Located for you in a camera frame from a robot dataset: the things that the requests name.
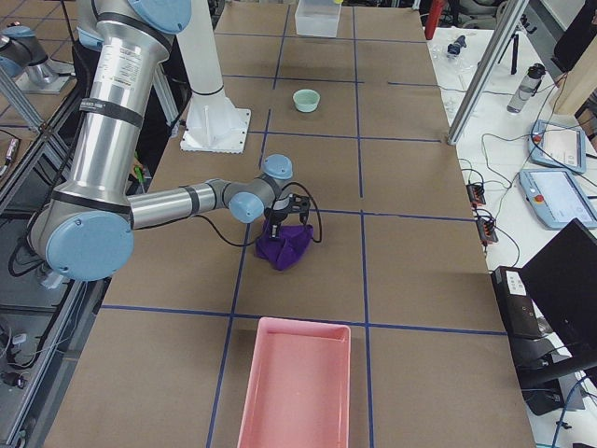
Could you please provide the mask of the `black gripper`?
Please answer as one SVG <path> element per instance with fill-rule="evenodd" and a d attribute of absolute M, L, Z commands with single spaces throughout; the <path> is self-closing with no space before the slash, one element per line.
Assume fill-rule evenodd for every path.
<path fill-rule="evenodd" d="M 265 209 L 265 217 L 271 223 L 270 238 L 278 239 L 281 223 L 289 215 L 298 214 L 299 222 L 303 226 L 308 225 L 310 213 L 310 199 L 308 196 L 290 193 L 281 201 L 277 201 L 273 207 Z"/>

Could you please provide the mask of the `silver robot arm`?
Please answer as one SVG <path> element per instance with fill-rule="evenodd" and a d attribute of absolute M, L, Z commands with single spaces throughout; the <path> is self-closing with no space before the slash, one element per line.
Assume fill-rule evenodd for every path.
<path fill-rule="evenodd" d="M 191 89 L 182 149 L 240 152 L 251 113 L 227 97 L 204 1 L 82 1 L 78 37 L 99 53 L 73 166 L 33 220 L 32 249 L 52 271 L 78 281 L 113 275 L 132 255 L 133 233 L 228 209 L 242 223 L 264 218 L 276 234 L 310 201 L 291 191 L 293 166 L 272 155 L 248 183 L 210 179 L 127 196 L 133 152 L 160 63 L 179 47 Z"/>
<path fill-rule="evenodd" d="M 25 93 L 58 94 L 74 66 L 49 57 L 34 31 L 19 23 L 1 30 L 1 68 Z"/>

